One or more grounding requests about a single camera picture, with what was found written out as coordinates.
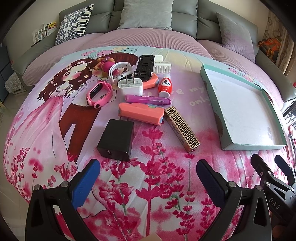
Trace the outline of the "black power adapter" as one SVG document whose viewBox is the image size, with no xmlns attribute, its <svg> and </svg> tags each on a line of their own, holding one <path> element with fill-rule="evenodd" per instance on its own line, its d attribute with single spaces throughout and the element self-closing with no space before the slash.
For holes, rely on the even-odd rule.
<svg viewBox="0 0 296 241">
<path fill-rule="evenodd" d="M 133 121 L 110 119 L 97 145 L 97 150 L 102 157 L 129 162 L 133 135 Z"/>
</svg>

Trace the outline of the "gold black patterned box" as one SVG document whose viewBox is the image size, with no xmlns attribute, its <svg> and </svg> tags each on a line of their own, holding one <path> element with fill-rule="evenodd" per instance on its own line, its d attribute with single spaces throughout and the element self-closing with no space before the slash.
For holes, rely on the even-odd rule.
<svg viewBox="0 0 296 241">
<path fill-rule="evenodd" d="M 195 133 L 174 106 L 165 108 L 164 117 L 188 153 L 200 146 Z"/>
</svg>

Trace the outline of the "pink smart watch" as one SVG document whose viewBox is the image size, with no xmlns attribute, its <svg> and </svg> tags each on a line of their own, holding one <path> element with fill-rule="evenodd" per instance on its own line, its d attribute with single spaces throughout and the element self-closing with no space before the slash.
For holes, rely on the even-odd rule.
<svg viewBox="0 0 296 241">
<path fill-rule="evenodd" d="M 86 101 L 89 106 L 99 109 L 112 98 L 113 90 L 111 84 L 106 81 L 98 81 L 96 85 L 86 94 Z"/>
</svg>

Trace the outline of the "magenta tube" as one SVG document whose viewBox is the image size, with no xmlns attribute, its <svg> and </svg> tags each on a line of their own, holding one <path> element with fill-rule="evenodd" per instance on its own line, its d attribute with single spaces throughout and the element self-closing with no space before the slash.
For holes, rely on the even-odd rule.
<svg viewBox="0 0 296 241">
<path fill-rule="evenodd" d="M 165 97 L 156 96 L 139 96 L 127 94 L 125 96 L 125 101 L 127 103 L 143 103 L 143 104 L 153 104 L 153 105 L 171 105 L 171 100 Z"/>
</svg>

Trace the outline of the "white power adapter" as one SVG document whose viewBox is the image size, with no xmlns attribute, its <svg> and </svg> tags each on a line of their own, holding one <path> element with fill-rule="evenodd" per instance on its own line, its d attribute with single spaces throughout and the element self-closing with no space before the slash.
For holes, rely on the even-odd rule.
<svg viewBox="0 0 296 241">
<path fill-rule="evenodd" d="M 142 96 L 143 82 L 140 78 L 125 78 L 117 83 L 119 93 L 122 96 L 127 94 Z"/>
</svg>

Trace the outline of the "red white bottle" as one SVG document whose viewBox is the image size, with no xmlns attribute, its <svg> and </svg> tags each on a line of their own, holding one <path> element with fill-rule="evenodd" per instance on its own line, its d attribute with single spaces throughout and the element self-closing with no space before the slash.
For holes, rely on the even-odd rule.
<svg viewBox="0 0 296 241">
<path fill-rule="evenodd" d="M 158 86 L 159 97 L 170 98 L 171 91 L 172 91 L 171 76 L 170 74 L 164 74 Z"/>
</svg>

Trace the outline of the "pink puppy toy figure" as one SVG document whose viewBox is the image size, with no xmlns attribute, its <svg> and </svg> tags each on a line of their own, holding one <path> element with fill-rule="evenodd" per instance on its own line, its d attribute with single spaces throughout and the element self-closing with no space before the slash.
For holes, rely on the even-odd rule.
<svg viewBox="0 0 296 241">
<path fill-rule="evenodd" d="M 92 74 L 97 77 L 107 77 L 110 68 L 115 64 L 115 60 L 110 57 L 96 59 L 96 65 L 93 67 Z"/>
</svg>

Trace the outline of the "white smart watch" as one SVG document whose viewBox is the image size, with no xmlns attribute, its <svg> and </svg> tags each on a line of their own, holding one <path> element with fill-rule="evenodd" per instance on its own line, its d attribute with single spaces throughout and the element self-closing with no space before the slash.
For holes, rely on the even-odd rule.
<svg viewBox="0 0 296 241">
<path fill-rule="evenodd" d="M 132 74 L 133 69 L 130 63 L 119 62 L 112 65 L 109 69 L 108 79 L 112 85 L 117 85 L 119 80 Z"/>
</svg>

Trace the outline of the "black toy car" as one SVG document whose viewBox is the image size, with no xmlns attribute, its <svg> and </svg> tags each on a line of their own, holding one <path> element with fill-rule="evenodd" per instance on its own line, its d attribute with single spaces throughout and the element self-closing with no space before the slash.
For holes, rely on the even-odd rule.
<svg viewBox="0 0 296 241">
<path fill-rule="evenodd" d="M 137 68 L 133 73 L 135 78 L 140 78 L 143 82 L 149 81 L 154 69 L 154 55 L 142 55 L 138 58 Z"/>
</svg>

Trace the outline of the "teal white tray box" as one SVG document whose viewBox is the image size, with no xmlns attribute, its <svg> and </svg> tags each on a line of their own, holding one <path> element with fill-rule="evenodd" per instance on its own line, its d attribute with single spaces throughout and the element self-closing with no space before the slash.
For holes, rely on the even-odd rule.
<svg viewBox="0 0 296 241">
<path fill-rule="evenodd" d="M 266 92 L 230 71 L 204 64 L 200 70 L 224 151 L 280 150 L 287 145 Z"/>
</svg>

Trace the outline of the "cartoon printed bed sheet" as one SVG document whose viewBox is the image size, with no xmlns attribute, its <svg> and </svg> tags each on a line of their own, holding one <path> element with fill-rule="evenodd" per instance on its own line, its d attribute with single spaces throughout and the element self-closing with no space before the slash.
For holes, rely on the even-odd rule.
<svg viewBox="0 0 296 241">
<path fill-rule="evenodd" d="M 111 46 L 115 62 L 138 63 L 141 54 L 161 54 L 172 64 L 173 107 L 198 146 L 185 147 L 165 119 L 165 109 L 142 105 L 156 122 L 124 118 L 118 89 L 101 108 L 86 94 L 107 82 L 95 50 L 63 57 L 33 88 L 13 119 L 3 155 L 4 174 L 25 201 L 35 185 L 44 189 L 71 181 L 91 159 L 101 172 L 83 206 L 86 225 L 99 240 L 200 240 L 219 209 L 196 174 L 205 159 L 227 180 L 245 188 L 259 183 L 250 164 L 259 154 L 274 172 L 281 155 L 292 159 L 280 96 L 267 78 L 199 55 L 165 48 Z"/>
</svg>

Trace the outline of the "orange decoration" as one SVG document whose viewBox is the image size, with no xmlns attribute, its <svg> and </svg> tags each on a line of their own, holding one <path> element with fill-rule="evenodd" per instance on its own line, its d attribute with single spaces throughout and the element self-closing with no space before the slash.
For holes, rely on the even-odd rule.
<svg viewBox="0 0 296 241">
<path fill-rule="evenodd" d="M 259 41 L 258 47 L 273 63 L 276 63 L 281 47 L 281 42 L 277 38 Z"/>
</svg>

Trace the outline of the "white plastic holder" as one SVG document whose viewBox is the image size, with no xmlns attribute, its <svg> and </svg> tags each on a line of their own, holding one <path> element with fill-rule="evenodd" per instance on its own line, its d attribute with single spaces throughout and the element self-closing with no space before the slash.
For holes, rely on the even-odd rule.
<svg viewBox="0 0 296 241">
<path fill-rule="evenodd" d="M 171 63 L 168 61 L 163 61 L 162 55 L 154 56 L 154 68 L 153 73 L 155 74 L 170 74 Z"/>
</svg>

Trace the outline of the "grey purple pillow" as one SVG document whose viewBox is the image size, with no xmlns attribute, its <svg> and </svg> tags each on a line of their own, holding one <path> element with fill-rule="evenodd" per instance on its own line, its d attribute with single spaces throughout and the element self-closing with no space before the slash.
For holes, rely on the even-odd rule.
<svg viewBox="0 0 296 241">
<path fill-rule="evenodd" d="M 216 13 L 221 32 L 222 46 L 255 62 L 255 53 L 248 30 L 226 16 Z"/>
</svg>

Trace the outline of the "books on side shelf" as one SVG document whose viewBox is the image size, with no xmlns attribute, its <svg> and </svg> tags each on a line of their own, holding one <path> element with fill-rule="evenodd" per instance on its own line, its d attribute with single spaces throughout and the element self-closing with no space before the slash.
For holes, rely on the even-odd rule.
<svg viewBox="0 0 296 241">
<path fill-rule="evenodd" d="M 40 40 L 48 37 L 50 34 L 57 30 L 57 22 L 51 22 L 47 25 L 41 24 L 39 28 L 33 30 L 32 37 L 33 43 L 36 44 Z"/>
</svg>

